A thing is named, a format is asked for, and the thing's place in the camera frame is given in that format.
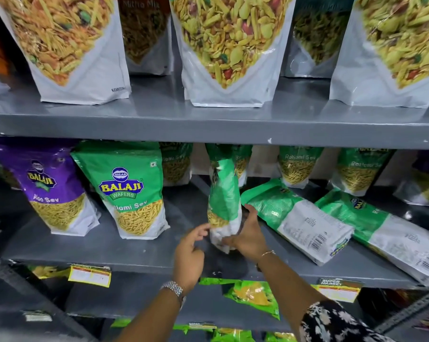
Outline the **black white floral sleeve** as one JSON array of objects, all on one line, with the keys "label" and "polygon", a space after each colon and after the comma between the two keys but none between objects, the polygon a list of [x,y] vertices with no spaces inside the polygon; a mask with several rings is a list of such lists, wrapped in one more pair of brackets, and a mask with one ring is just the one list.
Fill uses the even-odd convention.
[{"label": "black white floral sleeve", "polygon": [[396,342],[377,333],[336,301],[309,306],[299,326],[300,342]]}]

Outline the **white pouch yellow mix print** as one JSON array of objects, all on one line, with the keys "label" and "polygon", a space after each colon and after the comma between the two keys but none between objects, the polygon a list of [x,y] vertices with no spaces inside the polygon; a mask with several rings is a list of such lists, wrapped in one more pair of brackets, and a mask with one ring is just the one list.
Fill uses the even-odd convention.
[{"label": "white pouch yellow mix print", "polygon": [[273,100],[297,0],[169,0],[184,98],[195,107]]},{"label": "white pouch yellow mix print", "polygon": [[429,0],[354,0],[329,99],[428,108]]}]

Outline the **person's right forearm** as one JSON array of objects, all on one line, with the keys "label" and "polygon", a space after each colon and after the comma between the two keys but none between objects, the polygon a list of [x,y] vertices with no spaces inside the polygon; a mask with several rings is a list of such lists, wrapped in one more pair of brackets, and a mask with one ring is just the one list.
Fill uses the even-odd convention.
[{"label": "person's right forearm", "polygon": [[273,252],[257,264],[278,302],[279,311],[300,340],[300,325],[309,307],[327,298],[303,280]]}]

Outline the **person's left forearm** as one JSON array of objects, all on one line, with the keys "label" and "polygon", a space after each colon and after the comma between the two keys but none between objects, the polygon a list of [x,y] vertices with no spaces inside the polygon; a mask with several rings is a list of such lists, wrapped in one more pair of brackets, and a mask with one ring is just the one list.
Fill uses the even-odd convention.
[{"label": "person's left forearm", "polygon": [[180,312],[177,296],[162,289],[113,342],[166,342]]}]

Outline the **green packet yellow snack print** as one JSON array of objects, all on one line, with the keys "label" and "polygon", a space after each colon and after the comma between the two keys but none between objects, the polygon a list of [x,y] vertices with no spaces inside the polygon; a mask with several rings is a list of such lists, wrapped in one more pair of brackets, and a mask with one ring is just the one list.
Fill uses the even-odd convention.
[{"label": "green packet yellow snack print", "polygon": [[225,297],[266,312],[280,321],[278,302],[268,282],[201,277],[200,285],[230,285]]},{"label": "green packet yellow snack print", "polygon": [[266,332],[264,342],[297,342],[293,333]]},{"label": "green packet yellow snack print", "polygon": [[217,328],[214,330],[210,342],[256,342],[252,337],[252,331],[233,329],[233,328]]}]

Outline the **green white snack pouch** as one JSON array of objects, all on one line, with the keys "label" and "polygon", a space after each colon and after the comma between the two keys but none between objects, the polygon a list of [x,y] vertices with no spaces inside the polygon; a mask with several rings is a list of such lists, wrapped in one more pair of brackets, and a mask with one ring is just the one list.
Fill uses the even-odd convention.
[{"label": "green white snack pouch", "polygon": [[234,247],[223,243],[223,238],[236,235],[240,230],[240,189],[230,144],[206,143],[210,159],[210,194],[207,217],[210,241],[221,252],[229,254]]}]

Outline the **white pouch brown mix print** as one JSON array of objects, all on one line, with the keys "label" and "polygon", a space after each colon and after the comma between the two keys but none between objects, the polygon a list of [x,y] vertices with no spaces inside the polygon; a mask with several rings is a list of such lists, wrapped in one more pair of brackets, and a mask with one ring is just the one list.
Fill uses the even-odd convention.
[{"label": "white pouch brown mix print", "polygon": [[173,71],[169,0],[118,0],[131,75],[167,76]]}]

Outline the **white pouch orange mix print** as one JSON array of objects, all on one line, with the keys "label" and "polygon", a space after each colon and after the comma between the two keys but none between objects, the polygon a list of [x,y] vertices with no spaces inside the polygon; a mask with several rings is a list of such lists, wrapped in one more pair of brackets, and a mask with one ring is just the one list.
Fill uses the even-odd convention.
[{"label": "white pouch orange mix print", "polygon": [[0,0],[0,18],[41,102],[100,105],[129,98],[118,0]]}]

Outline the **silver metal wristwatch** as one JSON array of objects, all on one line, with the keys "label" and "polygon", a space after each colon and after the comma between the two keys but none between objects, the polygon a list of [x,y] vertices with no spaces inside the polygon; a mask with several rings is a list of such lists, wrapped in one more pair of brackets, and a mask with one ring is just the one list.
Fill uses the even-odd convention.
[{"label": "silver metal wristwatch", "polygon": [[181,310],[181,308],[183,307],[183,305],[186,301],[186,296],[184,294],[183,288],[179,284],[177,284],[175,281],[170,280],[170,281],[165,282],[160,287],[160,290],[162,290],[162,289],[168,289],[168,290],[172,291],[177,296],[177,299],[180,303],[180,310]]}]

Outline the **row of green packets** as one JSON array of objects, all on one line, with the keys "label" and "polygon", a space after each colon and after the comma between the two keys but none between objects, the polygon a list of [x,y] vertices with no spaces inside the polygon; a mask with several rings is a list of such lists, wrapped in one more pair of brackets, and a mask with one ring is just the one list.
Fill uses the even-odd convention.
[{"label": "row of green packets", "polygon": [[[119,231],[132,238],[155,239],[168,229],[158,143],[84,141],[71,156],[101,196]],[[351,226],[279,180],[247,190],[240,195],[240,204],[241,211],[245,204],[255,207],[270,229],[318,266],[334,258],[354,235]]]}]

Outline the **person's left hand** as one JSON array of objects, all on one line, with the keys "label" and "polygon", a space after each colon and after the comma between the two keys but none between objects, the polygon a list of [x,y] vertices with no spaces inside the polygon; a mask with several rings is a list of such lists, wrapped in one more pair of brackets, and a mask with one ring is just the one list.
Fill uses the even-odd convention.
[{"label": "person's left hand", "polygon": [[188,231],[180,240],[174,253],[172,280],[186,296],[197,284],[204,267],[205,253],[195,243],[209,234],[210,224],[201,224]]}]

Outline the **person's right hand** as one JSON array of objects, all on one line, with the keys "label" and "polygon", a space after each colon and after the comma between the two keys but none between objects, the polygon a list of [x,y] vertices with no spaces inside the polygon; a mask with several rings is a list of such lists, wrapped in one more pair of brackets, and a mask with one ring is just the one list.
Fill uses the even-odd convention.
[{"label": "person's right hand", "polygon": [[261,227],[245,226],[245,223],[237,235],[224,237],[221,242],[223,245],[235,248],[254,264],[258,264],[264,254],[271,252]]}]

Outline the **grey metal shelf board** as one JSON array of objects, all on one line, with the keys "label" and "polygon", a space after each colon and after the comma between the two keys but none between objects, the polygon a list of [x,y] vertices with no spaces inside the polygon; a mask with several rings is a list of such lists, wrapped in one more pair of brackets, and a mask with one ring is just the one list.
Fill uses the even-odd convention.
[{"label": "grey metal shelf board", "polygon": [[[36,214],[23,192],[0,183],[0,257],[36,265],[85,264],[112,271],[170,274],[173,253],[181,237],[207,221],[208,185],[198,176],[193,182],[164,189],[165,213],[171,228],[154,240],[122,239],[102,202],[99,225],[86,236],[56,235]],[[355,241],[323,266],[314,264],[263,221],[268,246],[309,283],[339,278],[365,287],[414,289],[420,285],[389,261]]]},{"label": "grey metal shelf board", "polygon": [[[166,275],[115,272],[109,288],[76,283],[66,300],[65,311],[73,316],[133,318],[147,307],[168,279]],[[219,328],[291,332],[283,316],[278,320],[225,297],[232,286],[196,285],[187,296],[176,324],[211,323]]]},{"label": "grey metal shelf board", "polygon": [[272,102],[238,109],[194,107],[177,76],[133,78],[128,99],[103,105],[42,103],[27,77],[7,84],[5,136],[429,149],[429,108],[350,107],[325,80],[280,78]]}]

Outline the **yellow shelf price tag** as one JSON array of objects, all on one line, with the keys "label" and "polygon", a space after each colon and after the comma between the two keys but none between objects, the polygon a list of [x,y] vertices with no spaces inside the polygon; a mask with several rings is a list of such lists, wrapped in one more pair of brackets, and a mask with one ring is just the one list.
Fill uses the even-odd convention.
[{"label": "yellow shelf price tag", "polygon": [[109,288],[111,269],[107,266],[71,264],[68,281]]},{"label": "yellow shelf price tag", "polygon": [[311,286],[328,299],[353,304],[364,284],[341,278],[320,278]]}]

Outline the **grey slotted shelf bracket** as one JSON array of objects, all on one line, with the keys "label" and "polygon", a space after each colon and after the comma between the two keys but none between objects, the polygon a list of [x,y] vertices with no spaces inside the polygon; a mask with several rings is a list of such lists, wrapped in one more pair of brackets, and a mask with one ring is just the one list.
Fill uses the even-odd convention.
[{"label": "grey slotted shelf bracket", "polygon": [[429,293],[392,315],[374,329],[384,336],[399,341],[399,338],[404,337],[407,330],[425,318],[429,318]]},{"label": "grey slotted shelf bracket", "polygon": [[27,267],[16,267],[0,259],[0,312],[45,314],[51,316],[52,322],[70,331],[70,335],[86,342],[99,342],[84,326],[61,310],[54,298],[54,292]]}]

